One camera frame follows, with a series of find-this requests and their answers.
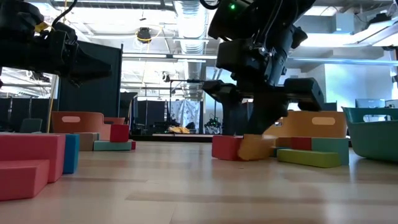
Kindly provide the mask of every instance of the blue foam block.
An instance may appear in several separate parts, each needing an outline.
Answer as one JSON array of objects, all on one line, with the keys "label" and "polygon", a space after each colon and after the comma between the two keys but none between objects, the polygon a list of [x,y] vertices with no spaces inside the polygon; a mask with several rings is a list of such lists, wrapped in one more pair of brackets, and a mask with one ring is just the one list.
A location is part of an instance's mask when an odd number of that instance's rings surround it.
[{"label": "blue foam block", "polygon": [[79,160],[79,145],[80,137],[78,134],[66,134],[63,174],[73,174],[76,172]]},{"label": "blue foam block", "polygon": [[95,141],[94,151],[130,151],[131,141],[128,142],[109,142]]},{"label": "blue foam block", "polygon": [[349,164],[349,146],[346,138],[312,138],[312,150],[318,152],[337,152],[341,165]]}]

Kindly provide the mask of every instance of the pink foam block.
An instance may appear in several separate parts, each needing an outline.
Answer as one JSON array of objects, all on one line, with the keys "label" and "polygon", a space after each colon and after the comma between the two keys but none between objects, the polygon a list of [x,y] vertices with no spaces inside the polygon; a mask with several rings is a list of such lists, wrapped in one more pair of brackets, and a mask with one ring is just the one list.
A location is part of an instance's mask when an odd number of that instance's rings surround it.
[{"label": "pink foam block", "polygon": [[126,124],[112,124],[110,142],[128,142],[129,126]]},{"label": "pink foam block", "polygon": [[0,201],[35,197],[49,179],[48,160],[0,161]]},{"label": "pink foam block", "polygon": [[49,183],[54,183],[61,177],[64,155],[64,134],[0,135],[0,161],[48,159]]},{"label": "pink foam block", "polygon": [[213,136],[211,156],[228,161],[240,161],[238,156],[242,138],[234,136]]}]

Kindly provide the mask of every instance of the chair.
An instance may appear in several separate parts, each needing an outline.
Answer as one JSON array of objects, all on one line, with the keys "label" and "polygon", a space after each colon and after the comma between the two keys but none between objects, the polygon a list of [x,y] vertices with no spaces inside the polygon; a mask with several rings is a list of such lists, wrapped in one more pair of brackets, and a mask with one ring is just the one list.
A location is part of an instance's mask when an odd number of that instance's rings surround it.
[{"label": "chair", "polygon": [[101,113],[53,111],[51,117],[55,133],[99,133],[100,140],[109,141],[111,125]]},{"label": "chair", "polygon": [[39,133],[42,129],[43,120],[40,118],[25,118],[22,121],[20,133]]}]

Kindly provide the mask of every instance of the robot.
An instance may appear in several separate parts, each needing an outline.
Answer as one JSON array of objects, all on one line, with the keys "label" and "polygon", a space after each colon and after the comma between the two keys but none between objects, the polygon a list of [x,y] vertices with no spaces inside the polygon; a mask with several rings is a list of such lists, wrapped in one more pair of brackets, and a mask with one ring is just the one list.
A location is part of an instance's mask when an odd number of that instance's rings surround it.
[{"label": "robot", "polygon": [[[220,0],[214,6],[200,0],[207,9],[217,9],[208,35],[224,40],[219,46],[216,66],[232,73],[236,85],[221,80],[207,81],[203,90],[223,105],[223,134],[262,134],[281,117],[287,116],[289,102],[301,110],[319,111],[323,93],[313,78],[285,75],[289,50],[297,48],[307,35],[294,22],[315,0]],[[249,120],[243,98],[253,99]]]},{"label": "robot", "polygon": [[59,22],[76,3],[61,13],[48,31],[37,7],[21,0],[0,0],[0,68],[52,73],[76,86],[110,76],[111,65],[84,53],[75,30]]},{"label": "robot", "polygon": [[[291,101],[302,110],[322,108],[323,94],[314,79],[288,78],[283,86],[277,85],[286,72],[290,48],[307,38],[294,22],[315,0],[219,0],[214,6],[200,2],[207,9],[218,9],[208,31],[210,37],[224,40],[216,66],[230,71],[236,80],[236,85],[212,80],[202,87],[223,105],[223,134],[262,134],[287,116]],[[59,22],[76,3],[48,31],[35,6],[22,0],[0,0],[0,68],[52,73],[76,86],[109,76],[111,66],[84,53],[75,31]],[[242,113],[243,98],[253,98],[249,119]]]}]

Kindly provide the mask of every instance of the wooden floor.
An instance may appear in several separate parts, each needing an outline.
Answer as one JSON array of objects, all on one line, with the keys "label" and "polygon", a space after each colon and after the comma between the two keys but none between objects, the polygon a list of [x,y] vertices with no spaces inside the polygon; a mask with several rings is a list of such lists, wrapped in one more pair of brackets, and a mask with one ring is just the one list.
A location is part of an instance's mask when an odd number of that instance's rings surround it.
[{"label": "wooden floor", "polygon": [[209,144],[157,142],[82,152],[76,174],[1,202],[0,223],[398,223],[398,167],[350,159],[334,169],[228,162]]}]

